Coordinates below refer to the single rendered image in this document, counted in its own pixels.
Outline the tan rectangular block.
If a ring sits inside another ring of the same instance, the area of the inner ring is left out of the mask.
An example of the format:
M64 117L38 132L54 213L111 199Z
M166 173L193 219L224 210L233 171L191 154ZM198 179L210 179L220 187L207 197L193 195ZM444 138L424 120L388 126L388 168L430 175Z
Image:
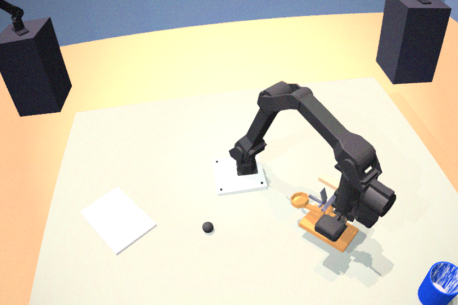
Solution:
M319 182L322 182L324 183L326 186L334 189L334 190L337 190L338 186L339 186L339 182L337 180L335 180L334 178L332 177L329 177L328 175L322 173L320 175L320 177L318 178L318 181Z

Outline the orange wooden catapult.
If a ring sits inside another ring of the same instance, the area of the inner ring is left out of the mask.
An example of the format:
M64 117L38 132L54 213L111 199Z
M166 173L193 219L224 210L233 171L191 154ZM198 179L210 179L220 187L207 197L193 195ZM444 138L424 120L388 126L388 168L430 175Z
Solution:
M330 241L326 237L322 236L321 234L317 233L314 230L316 222L320 219L320 217L324 214L328 214L330 216L335 216L336 214L333 213L334 207L331 206L332 202L335 200L336 196L332 195L330 199L327 201L327 193L325 188L320 191L321 200L312 196L311 194L308 196L304 192L295 193L291 197L291 204L295 208L306 208L309 212L305 215L305 217L299 223L299 227L305 229L307 232L310 232L312 235L315 235L320 240L324 241L325 243L329 244L330 246L334 247L335 249L341 251L342 253L345 249L349 246L353 238L358 233L359 229L355 226L351 225L350 223L346 222L348 226L341 237L337 241ZM311 205L309 204L309 198L313 199L314 201L318 202L319 205Z

